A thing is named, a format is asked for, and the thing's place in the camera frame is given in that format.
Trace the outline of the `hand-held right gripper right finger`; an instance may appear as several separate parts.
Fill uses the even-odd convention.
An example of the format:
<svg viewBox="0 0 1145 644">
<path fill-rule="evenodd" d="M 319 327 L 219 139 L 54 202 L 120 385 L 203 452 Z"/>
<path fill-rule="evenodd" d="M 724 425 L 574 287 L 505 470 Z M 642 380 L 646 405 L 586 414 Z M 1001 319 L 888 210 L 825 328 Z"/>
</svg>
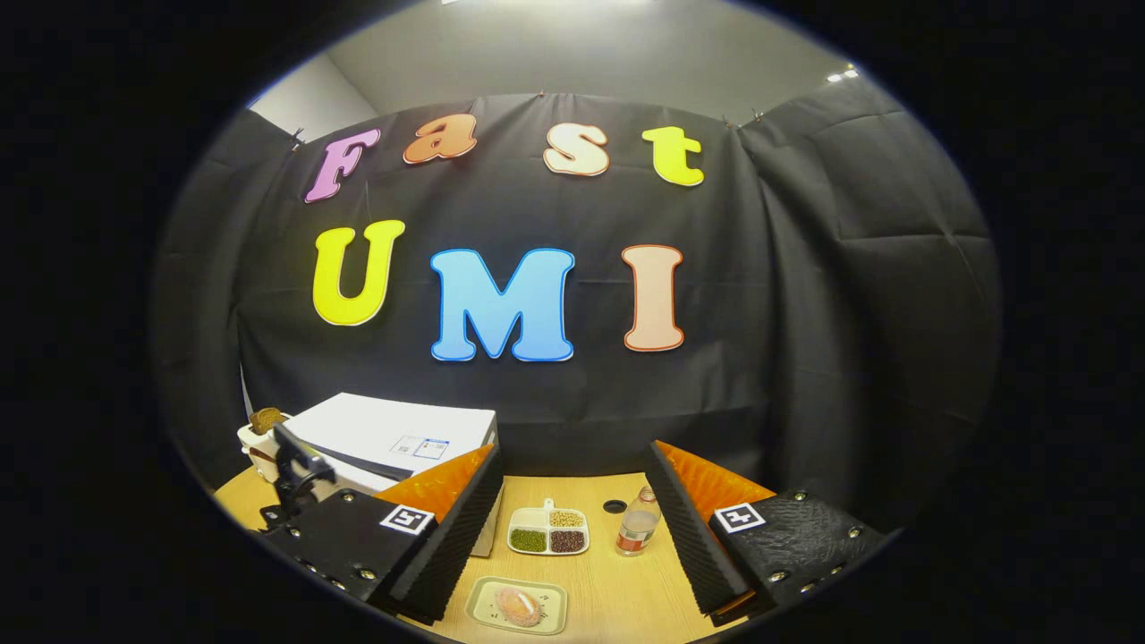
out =
<svg viewBox="0 0 1145 644">
<path fill-rule="evenodd" d="M 714 626 L 805 602 L 885 543 L 883 531 L 818 493 L 773 492 L 660 440 L 646 451 L 646 478 Z"/>
</svg>

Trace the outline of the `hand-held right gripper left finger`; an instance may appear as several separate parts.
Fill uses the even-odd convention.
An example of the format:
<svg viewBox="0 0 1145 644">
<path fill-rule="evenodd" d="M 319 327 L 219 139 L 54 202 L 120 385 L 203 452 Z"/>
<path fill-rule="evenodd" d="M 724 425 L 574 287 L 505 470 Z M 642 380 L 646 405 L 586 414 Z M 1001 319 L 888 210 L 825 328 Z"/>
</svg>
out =
<svg viewBox="0 0 1145 644">
<path fill-rule="evenodd" d="M 263 537 L 344 594 L 431 626 L 445 618 L 499 498 L 500 451 L 483 445 L 376 495 L 338 489 L 281 511 Z"/>
</svg>

